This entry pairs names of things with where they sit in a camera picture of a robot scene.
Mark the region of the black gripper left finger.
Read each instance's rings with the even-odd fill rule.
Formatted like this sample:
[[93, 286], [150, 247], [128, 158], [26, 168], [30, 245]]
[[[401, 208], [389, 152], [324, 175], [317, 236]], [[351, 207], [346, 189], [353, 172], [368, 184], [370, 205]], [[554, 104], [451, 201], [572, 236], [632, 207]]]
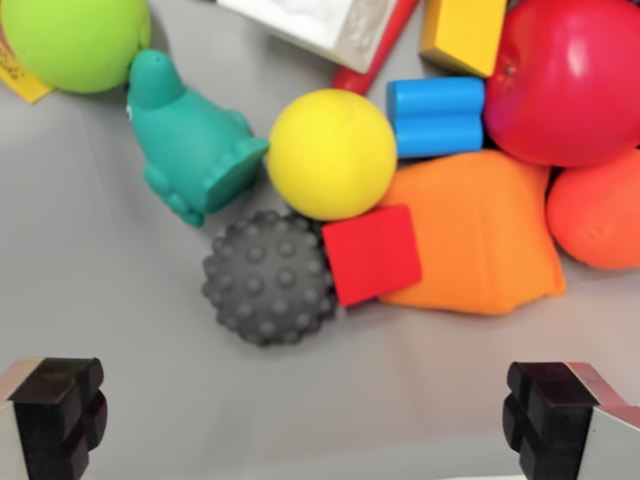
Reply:
[[1, 477], [79, 479], [104, 436], [97, 358], [27, 357], [1, 373]]

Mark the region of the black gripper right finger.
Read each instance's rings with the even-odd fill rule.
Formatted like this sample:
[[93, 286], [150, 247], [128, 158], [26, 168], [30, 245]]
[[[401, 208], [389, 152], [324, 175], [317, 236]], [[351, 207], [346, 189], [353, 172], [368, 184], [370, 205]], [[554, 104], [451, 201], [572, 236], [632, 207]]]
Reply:
[[502, 426], [527, 479], [637, 479], [639, 407], [586, 362], [513, 362]]

